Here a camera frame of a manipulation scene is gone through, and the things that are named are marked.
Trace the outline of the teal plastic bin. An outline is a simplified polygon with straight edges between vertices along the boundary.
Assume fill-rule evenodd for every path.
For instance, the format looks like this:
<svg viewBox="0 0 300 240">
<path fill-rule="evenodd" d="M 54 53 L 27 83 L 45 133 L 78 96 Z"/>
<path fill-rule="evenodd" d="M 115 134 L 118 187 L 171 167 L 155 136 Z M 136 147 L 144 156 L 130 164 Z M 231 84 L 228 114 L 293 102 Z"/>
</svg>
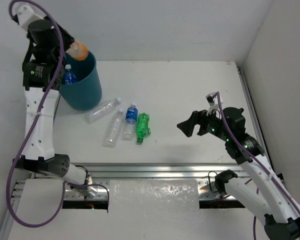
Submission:
<svg viewBox="0 0 300 240">
<path fill-rule="evenodd" d="M 62 84 L 59 93 L 73 109 L 89 111 L 98 105 L 102 98 L 102 87 L 97 71 L 96 58 L 91 52 L 82 61 L 72 58 L 69 54 L 65 56 L 65 62 L 71 65 L 77 82 Z"/>
</svg>

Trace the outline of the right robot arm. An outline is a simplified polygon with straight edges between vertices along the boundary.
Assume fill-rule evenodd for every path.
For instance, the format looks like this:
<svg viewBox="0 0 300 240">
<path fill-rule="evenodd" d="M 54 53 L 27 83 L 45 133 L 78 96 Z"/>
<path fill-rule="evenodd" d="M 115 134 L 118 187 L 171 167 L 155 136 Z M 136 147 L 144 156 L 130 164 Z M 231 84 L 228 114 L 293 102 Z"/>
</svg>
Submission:
<svg viewBox="0 0 300 240">
<path fill-rule="evenodd" d="M 292 204 L 283 193 L 284 185 L 274 173 L 263 148 L 246 133 L 243 108 L 227 107 L 222 112 L 230 130 L 243 145 L 241 150 L 229 135 L 223 120 L 215 112 L 193 111 L 189 119 L 177 124 L 188 138 L 199 125 L 197 135 L 207 133 L 225 142 L 225 149 L 232 159 L 249 175 L 260 191 L 257 195 L 249 189 L 232 170 L 225 170 L 214 177 L 219 194 L 235 197 L 261 222 L 271 240 L 296 240 L 300 237 L 300 205 Z"/>
</svg>

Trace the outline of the blue label bottle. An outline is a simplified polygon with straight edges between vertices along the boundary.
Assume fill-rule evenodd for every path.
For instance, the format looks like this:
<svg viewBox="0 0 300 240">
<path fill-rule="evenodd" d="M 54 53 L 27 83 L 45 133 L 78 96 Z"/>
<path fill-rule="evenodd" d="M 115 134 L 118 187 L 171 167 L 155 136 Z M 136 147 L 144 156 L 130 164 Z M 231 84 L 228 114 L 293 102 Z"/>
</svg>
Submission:
<svg viewBox="0 0 300 240">
<path fill-rule="evenodd" d="M 136 127 L 138 120 L 137 104 L 132 102 L 127 108 L 125 122 L 123 125 L 122 140 L 132 141 L 136 135 Z"/>
<path fill-rule="evenodd" d="M 72 70 L 72 66 L 70 64 L 66 64 L 64 67 L 65 73 L 63 76 L 63 83 L 65 85 L 72 85 L 78 82 L 76 75 Z"/>
</svg>

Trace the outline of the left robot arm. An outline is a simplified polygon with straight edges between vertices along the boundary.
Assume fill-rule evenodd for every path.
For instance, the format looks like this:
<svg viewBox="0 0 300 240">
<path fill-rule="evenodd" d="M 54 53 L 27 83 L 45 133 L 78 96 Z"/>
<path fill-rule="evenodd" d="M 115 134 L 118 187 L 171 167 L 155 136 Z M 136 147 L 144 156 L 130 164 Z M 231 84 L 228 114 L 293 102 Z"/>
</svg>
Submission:
<svg viewBox="0 0 300 240">
<path fill-rule="evenodd" d="M 46 17 L 31 20 L 26 31 L 29 46 L 22 63 L 26 133 L 15 167 L 84 185 L 87 171 L 71 164 L 67 154 L 57 154 L 53 144 L 55 107 L 65 74 L 62 32 Z"/>
</svg>

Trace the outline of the clear bottle near bin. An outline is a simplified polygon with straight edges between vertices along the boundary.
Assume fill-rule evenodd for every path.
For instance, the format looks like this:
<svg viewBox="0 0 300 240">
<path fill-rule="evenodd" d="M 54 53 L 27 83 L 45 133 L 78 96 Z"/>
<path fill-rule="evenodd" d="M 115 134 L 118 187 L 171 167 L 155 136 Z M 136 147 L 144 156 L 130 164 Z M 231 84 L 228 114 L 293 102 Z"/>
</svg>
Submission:
<svg viewBox="0 0 300 240">
<path fill-rule="evenodd" d="M 121 104 L 121 102 L 122 99 L 120 97 L 117 97 L 115 99 L 106 100 L 99 103 L 96 107 L 94 107 L 85 114 L 85 119 L 87 123 L 91 124 L 107 116 L 108 114 L 113 112 Z"/>
</svg>

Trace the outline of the clear bottle white cap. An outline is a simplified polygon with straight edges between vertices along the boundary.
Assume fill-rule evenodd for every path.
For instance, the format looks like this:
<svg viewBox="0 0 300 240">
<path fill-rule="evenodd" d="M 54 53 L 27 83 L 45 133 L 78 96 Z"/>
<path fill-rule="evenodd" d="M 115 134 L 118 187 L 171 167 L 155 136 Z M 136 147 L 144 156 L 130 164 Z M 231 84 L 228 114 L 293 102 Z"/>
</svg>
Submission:
<svg viewBox="0 0 300 240">
<path fill-rule="evenodd" d="M 105 132 L 102 145 L 107 148 L 114 148 L 117 144 L 124 121 L 124 109 L 119 108 L 111 118 Z"/>
</svg>

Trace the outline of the crushed green bottle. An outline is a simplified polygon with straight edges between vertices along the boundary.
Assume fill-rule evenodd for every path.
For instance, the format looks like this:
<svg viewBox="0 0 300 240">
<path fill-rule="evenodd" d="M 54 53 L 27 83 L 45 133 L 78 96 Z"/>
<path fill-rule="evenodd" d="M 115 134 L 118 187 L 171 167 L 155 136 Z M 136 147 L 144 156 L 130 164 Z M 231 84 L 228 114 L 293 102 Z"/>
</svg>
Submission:
<svg viewBox="0 0 300 240">
<path fill-rule="evenodd" d="M 141 145 L 144 141 L 144 138 L 151 134 L 151 130 L 149 128 L 150 115 L 147 113 L 140 113 L 137 119 L 136 125 L 136 136 L 137 136 L 137 144 Z"/>
</svg>

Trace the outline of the aluminium rail frame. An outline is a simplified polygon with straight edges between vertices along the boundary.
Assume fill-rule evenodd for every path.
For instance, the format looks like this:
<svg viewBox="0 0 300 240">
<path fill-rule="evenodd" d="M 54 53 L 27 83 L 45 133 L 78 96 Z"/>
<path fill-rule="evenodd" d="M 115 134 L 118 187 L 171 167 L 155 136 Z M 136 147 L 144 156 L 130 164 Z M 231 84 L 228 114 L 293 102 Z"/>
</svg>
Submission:
<svg viewBox="0 0 300 240">
<path fill-rule="evenodd" d="M 245 208 L 201 209 L 210 198 L 207 177 L 242 170 L 223 141 L 207 134 L 186 137 L 177 124 L 208 108 L 206 95 L 220 92 L 224 106 L 244 109 L 247 132 L 258 136 L 237 64 L 230 61 L 99 61 L 105 100 L 120 97 L 149 114 L 151 134 L 141 145 L 102 142 L 111 117 L 88 124 L 59 102 L 53 126 L 57 153 L 89 169 L 109 209 L 62 209 L 49 224 L 9 226 L 10 240 L 250 240 L 253 215 Z"/>
</svg>

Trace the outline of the orange label bottle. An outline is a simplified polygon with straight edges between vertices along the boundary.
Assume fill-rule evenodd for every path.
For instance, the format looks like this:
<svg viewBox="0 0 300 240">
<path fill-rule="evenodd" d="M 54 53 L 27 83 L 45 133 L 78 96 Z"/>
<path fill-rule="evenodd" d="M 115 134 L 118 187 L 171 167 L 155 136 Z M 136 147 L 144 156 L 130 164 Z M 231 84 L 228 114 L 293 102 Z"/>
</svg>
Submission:
<svg viewBox="0 0 300 240">
<path fill-rule="evenodd" d="M 79 41 L 74 41 L 65 52 L 77 61 L 85 60 L 89 54 L 88 48 Z"/>
</svg>

